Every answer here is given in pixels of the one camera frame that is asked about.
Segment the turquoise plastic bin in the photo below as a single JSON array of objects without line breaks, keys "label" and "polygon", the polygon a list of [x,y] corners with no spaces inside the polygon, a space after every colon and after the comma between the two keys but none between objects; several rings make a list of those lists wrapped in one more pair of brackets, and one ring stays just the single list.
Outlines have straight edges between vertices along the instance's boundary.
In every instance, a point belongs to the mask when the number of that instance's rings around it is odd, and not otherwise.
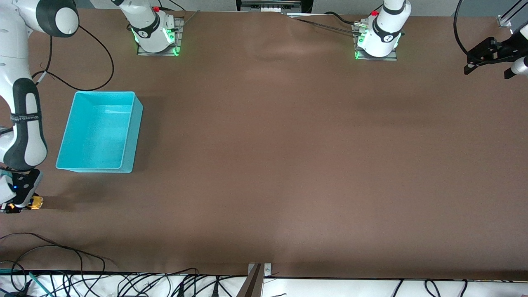
[{"label": "turquoise plastic bin", "polygon": [[56,168],[131,173],[143,109],[134,92],[76,92]]}]

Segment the black grey control box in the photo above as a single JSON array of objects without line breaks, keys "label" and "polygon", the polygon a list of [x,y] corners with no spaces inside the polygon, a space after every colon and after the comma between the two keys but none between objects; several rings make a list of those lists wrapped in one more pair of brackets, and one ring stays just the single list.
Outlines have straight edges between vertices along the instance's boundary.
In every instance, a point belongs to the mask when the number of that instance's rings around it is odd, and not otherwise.
[{"label": "black grey control box", "polygon": [[315,0],[235,0],[240,12],[310,13]]}]

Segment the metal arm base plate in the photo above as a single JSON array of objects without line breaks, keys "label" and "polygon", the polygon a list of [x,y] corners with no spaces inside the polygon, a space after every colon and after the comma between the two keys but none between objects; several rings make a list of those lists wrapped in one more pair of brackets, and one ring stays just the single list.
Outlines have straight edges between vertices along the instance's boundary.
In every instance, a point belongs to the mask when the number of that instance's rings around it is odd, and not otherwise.
[{"label": "metal arm base plate", "polygon": [[164,29],[165,38],[169,39],[169,44],[166,49],[161,52],[151,53],[145,51],[139,43],[137,43],[137,55],[138,56],[148,56],[148,57],[177,57],[180,55],[181,43],[184,30],[184,18],[173,18],[166,16],[165,19],[173,19],[172,23],[165,25]]},{"label": "metal arm base plate", "polygon": [[354,24],[351,25],[354,36],[354,52],[355,60],[368,60],[368,61],[396,61],[397,54],[396,49],[393,49],[391,53],[386,57],[375,57],[369,55],[362,47],[360,43],[364,40],[365,34],[367,32],[366,25]]}]

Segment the small metal mount bracket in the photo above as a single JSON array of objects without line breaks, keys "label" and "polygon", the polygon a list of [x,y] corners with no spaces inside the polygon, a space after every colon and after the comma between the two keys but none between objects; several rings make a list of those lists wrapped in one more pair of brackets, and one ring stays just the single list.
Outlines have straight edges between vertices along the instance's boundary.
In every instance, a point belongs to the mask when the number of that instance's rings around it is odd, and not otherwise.
[{"label": "small metal mount bracket", "polygon": [[[248,269],[247,269],[247,274],[249,275],[250,272],[252,271],[253,267],[257,265],[257,263],[249,263],[248,264]],[[269,277],[270,275],[272,275],[272,265],[271,263],[262,263],[262,267],[264,269],[264,277],[267,278]]]}]

